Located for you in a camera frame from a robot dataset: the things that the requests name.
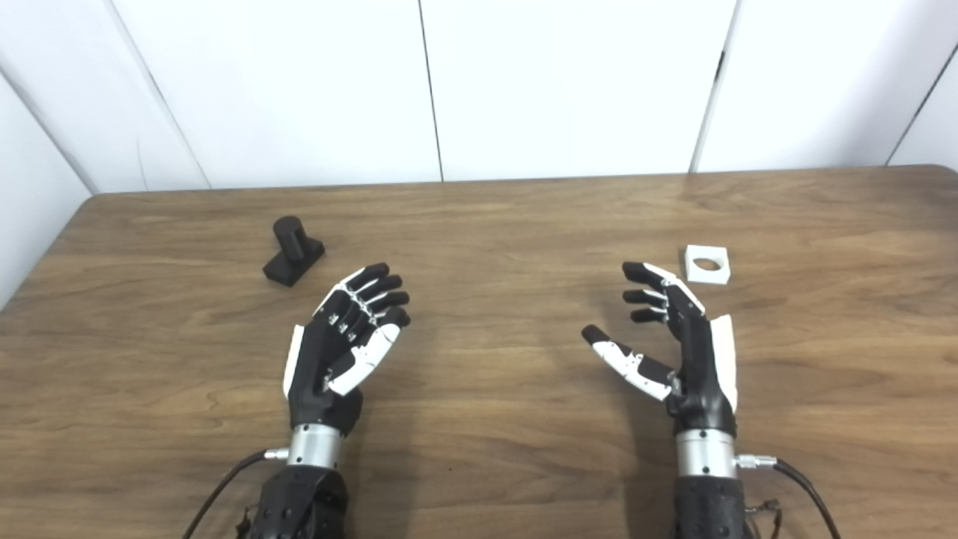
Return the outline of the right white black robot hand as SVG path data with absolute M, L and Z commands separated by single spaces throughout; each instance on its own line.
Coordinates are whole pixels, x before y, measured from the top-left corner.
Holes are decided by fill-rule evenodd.
M 596 325 L 582 329 L 582 337 L 610 368 L 634 388 L 666 406 L 674 432 L 718 430 L 738 436 L 736 351 L 731 317 L 709 320 L 704 304 L 677 275 L 656 265 L 626 261 L 623 275 L 640 289 L 623 292 L 634 304 L 635 323 L 658 322 L 680 345 L 680 366 L 670 366 L 636 352 L 609 337 Z

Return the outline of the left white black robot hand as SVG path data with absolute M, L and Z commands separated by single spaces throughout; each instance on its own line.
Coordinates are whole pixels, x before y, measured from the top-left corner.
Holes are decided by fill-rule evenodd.
M 291 429 L 320 425 L 340 436 L 355 430 L 360 386 L 410 324 L 402 286 L 387 263 L 362 267 L 329 290 L 308 323 L 295 326 L 283 379 Z

